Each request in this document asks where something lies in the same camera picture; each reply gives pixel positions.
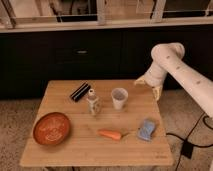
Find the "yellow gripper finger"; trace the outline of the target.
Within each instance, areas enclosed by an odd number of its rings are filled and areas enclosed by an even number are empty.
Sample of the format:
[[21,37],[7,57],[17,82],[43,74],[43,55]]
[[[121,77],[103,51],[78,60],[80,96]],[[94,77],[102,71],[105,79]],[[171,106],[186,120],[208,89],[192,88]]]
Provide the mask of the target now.
[[146,84],[145,76],[144,75],[140,76],[138,79],[136,79],[134,81],[134,84],[135,85],[145,85]]
[[153,88],[153,94],[154,94],[156,101],[158,101],[160,99],[161,94],[162,94],[162,90],[163,90],[162,86],[156,86],[156,87]]

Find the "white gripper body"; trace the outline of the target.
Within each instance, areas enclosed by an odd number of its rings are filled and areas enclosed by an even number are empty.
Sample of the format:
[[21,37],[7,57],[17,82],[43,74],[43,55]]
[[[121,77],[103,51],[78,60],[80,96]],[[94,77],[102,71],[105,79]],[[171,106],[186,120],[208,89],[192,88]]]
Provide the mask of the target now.
[[145,82],[152,87],[162,86],[165,78],[166,71],[156,62],[153,62],[145,73]]

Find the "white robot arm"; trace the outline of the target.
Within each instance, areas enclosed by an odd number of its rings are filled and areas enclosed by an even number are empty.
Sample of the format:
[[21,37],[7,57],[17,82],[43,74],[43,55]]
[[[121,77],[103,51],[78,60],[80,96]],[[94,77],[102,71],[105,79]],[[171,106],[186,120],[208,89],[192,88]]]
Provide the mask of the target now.
[[213,119],[213,81],[182,61],[185,48],[181,43],[157,44],[151,50],[153,62],[134,84],[147,84],[159,99],[167,74],[170,74]]

